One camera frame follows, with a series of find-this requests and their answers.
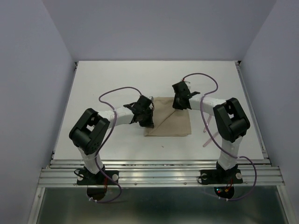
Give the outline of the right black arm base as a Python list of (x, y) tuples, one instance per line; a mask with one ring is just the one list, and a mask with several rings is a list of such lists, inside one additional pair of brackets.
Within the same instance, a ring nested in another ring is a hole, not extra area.
[(242, 184), (242, 174), (238, 169), (238, 165), (224, 170), (218, 162), (216, 169), (202, 169), (199, 171), (200, 176), (197, 177), (197, 182), (203, 185), (210, 184)]

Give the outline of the pink handled fork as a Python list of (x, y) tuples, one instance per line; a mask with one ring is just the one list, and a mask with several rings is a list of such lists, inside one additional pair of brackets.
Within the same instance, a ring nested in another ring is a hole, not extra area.
[(203, 144), (203, 147), (206, 147), (208, 144), (210, 144), (210, 143), (213, 141), (213, 139), (215, 139), (218, 135), (219, 135), (218, 132), (214, 133), (214, 134), (212, 135), (212, 137), (209, 138), (209, 139)]

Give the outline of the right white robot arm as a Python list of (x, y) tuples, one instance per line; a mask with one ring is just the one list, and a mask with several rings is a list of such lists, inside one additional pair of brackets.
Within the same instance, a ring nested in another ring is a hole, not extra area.
[(175, 93), (172, 107), (179, 110), (197, 110), (202, 114), (207, 113), (214, 117), (222, 143), (216, 146), (221, 150), (215, 170), (215, 177), (220, 182), (231, 178), (230, 169), (236, 166), (239, 146), (250, 122), (240, 102), (236, 98), (227, 100), (204, 96), (200, 92), (191, 93), (187, 84), (180, 81), (173, 86)]

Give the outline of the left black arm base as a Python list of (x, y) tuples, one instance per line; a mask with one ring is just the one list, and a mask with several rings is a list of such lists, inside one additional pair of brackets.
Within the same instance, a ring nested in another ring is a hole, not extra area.
[(101, 172), (92, 174), (86, 168), (76, 169), (74, 170), (74, 174), (77, 176), (77, 185), (79, 186), (116, 185), (116, 183), (109, 180)]

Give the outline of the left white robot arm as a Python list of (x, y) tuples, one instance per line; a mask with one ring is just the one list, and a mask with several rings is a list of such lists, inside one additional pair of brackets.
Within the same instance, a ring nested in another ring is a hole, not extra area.
[(78, 148), (88, 172), (88, 179), (98, 184), (103, 181), (104, 164), (99, 150), (116, 126), (139, 123), (141, 127), (153, 128), (153, 98), (141, 95), (136, 102), (110, 111), (97, 112), (88, 108), (69, 133), (69, 138)]

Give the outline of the beige cloth napkin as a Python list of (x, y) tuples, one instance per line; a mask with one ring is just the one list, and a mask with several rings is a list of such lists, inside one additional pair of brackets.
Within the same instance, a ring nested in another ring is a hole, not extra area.
[(174, 98), (154, 98), (153, 128), (146, 128), (145, 137), (180, 137), (192, 133), (188, 110), (172, 107)]

